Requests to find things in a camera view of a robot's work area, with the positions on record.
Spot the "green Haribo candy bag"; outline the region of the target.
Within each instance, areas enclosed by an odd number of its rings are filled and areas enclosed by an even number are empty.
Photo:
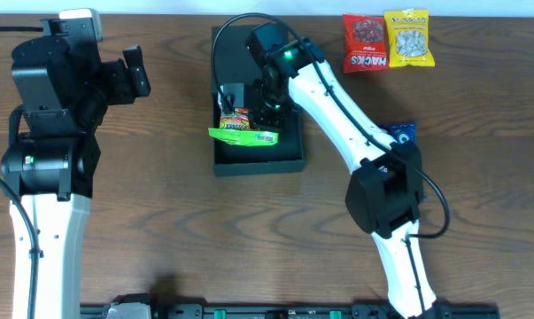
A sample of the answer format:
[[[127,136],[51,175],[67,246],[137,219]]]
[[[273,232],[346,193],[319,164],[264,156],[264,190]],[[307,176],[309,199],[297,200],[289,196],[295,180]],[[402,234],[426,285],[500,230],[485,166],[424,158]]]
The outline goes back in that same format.
[[[209,128],[210,137],[235,146],[273,146],[278,134],[251,126],[251,114],[246,108],[235,108],[231,113],[221,113],[218,128]]]

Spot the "black box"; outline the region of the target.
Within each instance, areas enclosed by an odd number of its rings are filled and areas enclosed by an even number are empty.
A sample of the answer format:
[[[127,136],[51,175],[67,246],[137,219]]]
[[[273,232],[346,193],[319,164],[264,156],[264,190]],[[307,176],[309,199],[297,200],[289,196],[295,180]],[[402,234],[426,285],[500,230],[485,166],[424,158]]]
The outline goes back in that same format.
[[[216,72],[220,84],[243,83],[244,107],[252,109],[252,84],[261,78],[261,71],[245,46],[253,25],[229,26],[223,32],[212,28],[215,45]],[[288,113],[283,129],[276,129],[278,143],[273,146],[245,147],[213,141],[213,171],[217,176],[293,173],[306,165],[302,114]]]

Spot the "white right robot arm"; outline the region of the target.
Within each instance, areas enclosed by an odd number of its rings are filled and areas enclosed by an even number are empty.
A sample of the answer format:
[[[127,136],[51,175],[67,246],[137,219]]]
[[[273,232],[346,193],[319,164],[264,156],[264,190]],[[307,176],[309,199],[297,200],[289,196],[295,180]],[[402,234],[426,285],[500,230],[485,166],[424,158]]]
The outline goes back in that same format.
[[[388,300],[402,318],[430,318],[437,296],[430,287],[419,245],[422,156],[412,141],[398,143],[364,114],[307,37],[285,39],[291,27],[255,27],[247,50],[265,75],[263,95],[278,111],[291,102],[306,111],[342,156],[350,173],[345,205],[375,241],[388,285]]]

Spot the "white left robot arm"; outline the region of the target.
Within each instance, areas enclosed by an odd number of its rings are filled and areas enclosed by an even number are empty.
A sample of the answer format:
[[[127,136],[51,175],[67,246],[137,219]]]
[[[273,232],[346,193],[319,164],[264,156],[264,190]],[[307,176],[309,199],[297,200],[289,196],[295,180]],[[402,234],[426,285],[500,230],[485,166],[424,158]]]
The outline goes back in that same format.
[[[43,21],[43,35],[12,52],[21,99],[9,119],[1,170],[15,234],[12,314],[76,318],[81,249],[100,157],[95,133],[112,105],[151,92],[139,46],[104,62],[92,10]]]

